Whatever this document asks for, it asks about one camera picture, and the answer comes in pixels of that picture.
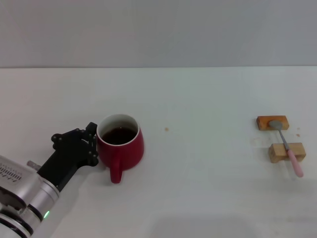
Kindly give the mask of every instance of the mug handle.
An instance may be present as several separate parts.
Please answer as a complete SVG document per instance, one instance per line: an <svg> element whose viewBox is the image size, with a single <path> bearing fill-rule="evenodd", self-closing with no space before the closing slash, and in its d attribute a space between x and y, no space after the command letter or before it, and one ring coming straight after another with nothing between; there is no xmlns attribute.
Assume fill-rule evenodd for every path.
<svg viewBox="0 0 317 238"><path fill-rule="evenodd" d="M122 177L120 154L116 153L110 164L110 179L112 183L120 183Z"/></svg>

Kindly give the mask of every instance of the red mug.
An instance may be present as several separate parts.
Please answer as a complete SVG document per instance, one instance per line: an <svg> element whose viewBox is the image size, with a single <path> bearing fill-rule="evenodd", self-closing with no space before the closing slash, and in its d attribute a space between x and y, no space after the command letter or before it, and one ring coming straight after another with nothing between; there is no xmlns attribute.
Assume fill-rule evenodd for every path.
<svg viewBox="0 0 317 238"><path fill-rule="evenodd" d="M110 144L103 140L104 135L116 128L128 128L136 135L124 144ZM97 126L97 151L100 160L110 168L113 183L120 183L122 171L136 166L144 153L143 136L140 125L131 116L124 114L104 118Z"/></svg>

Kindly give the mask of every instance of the green indicator light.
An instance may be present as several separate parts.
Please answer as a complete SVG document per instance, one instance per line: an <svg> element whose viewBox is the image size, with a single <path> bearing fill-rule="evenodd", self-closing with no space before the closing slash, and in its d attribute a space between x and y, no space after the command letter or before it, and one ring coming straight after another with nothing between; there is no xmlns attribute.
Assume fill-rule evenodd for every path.
<svg viewBox="0 0 317 238"><path fill-rule="evenodd" d="M44 215L44 219L49 215L50 211L48 211L47 213L45 213Z"/></svg>

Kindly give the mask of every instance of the gray wall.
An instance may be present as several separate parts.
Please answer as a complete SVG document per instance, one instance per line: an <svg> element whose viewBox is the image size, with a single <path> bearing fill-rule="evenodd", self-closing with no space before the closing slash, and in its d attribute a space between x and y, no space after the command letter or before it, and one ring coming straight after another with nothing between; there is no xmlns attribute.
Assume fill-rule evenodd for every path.
<svg viewBox="0 0 317 238"><path fill-rule="evenodd" d="M317 0L0 0L0 67L317 65Z"/></svg>

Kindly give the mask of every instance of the wooden block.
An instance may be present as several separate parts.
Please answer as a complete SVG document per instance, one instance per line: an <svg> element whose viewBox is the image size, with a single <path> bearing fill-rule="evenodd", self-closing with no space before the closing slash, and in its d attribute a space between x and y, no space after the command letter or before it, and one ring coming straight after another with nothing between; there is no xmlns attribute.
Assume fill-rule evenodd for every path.
<svg viewBox="0 0 317 238"><path fill-rule="evenodd" d="M271 120L279 120L282 122L282 130L287 130L289 128L286 116L258 116L257 124L259 130L276 130L268 125Z"/></svg>
<svg viewBox="0 0 317 238"><path fill-rule="evenodd" d="M289 143L289 148L294 152L295 157L298 162L301 162L305 156L306 152L302 143ZM284 144L272 144L268 150L269 158L272 163L277 163L281 160L289 160L287 152L285 150Z"/></svg>

